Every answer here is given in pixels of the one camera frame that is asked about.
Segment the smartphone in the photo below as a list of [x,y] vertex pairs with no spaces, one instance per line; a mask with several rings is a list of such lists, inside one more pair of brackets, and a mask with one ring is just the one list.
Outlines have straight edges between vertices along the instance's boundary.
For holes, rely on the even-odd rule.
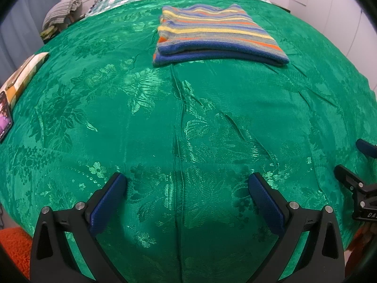
[[5,92],[0,93],[0,142],[3,142],[6,134],[13,125],[11,111],[9,109],[8,100]]

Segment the pillow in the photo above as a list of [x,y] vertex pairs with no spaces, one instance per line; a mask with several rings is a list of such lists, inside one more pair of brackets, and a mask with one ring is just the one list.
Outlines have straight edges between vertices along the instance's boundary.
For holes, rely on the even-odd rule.
[[29,57],[0,88],[0,92],[5,91],[6,98],[11,110],[20,98],[22,92],[37,73],[38,69],[47,60],[48,52],[39,53]]

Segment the striped knitwear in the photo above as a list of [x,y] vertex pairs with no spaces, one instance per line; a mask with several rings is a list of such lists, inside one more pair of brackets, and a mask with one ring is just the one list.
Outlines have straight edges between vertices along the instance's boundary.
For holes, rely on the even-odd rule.
[[164,6],[160,22],[154,66],[213,58],[289,63],[276,41],[237,4],[226,9]]

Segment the green bedspread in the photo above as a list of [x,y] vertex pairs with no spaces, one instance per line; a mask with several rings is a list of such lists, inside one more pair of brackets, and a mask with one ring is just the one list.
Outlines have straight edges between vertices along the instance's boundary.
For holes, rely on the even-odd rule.
[[[197,3],[239,4],[291,63],[153,68],[162,6]],[[351,195],[332,171],[344,164],[372,180],[355,142],[377,142],[377,104],[311,26],[259,0],[142,0],[72,25],[41,51],[50,58],[0,146],[0,201],[30,234],[43,206],[71,208],[120,171],[127,197],[98,239],[130,283],[244,283],[277,239],[248,194],[255,171],[288,201],[331,205],[350,242]]]

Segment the white wardrobe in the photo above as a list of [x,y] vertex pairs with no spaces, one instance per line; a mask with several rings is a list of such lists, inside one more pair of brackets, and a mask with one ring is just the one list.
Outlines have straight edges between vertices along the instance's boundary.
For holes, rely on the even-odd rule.
[[377,33],[355,0],[290,0],[294,16],[324,34],[377,92]]

